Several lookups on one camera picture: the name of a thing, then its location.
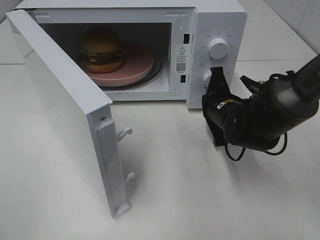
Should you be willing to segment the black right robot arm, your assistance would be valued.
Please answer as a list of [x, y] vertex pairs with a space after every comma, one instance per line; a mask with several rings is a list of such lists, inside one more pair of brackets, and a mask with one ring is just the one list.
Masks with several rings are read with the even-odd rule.
[[312, 118], [320, 105], [320, 57], [297, 72], [274, 73], [263, 83], [243, 75], [252, 93], [240, 98], [231, 93], [222, 67], [212, 67], [202, 112], [216, 147], [228, 144], [267, 152], [282, 135]]

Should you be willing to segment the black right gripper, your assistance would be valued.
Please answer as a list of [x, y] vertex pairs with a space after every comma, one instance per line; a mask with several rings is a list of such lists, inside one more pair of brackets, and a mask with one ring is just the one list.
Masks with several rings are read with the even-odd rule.
[[224, 132], [244, 132], [250, 128], [249, 98], [230, 92], [223, 67], [211, 67], [211, 77], [202, 96], [202, 112], [215, 147], [226, 144]]

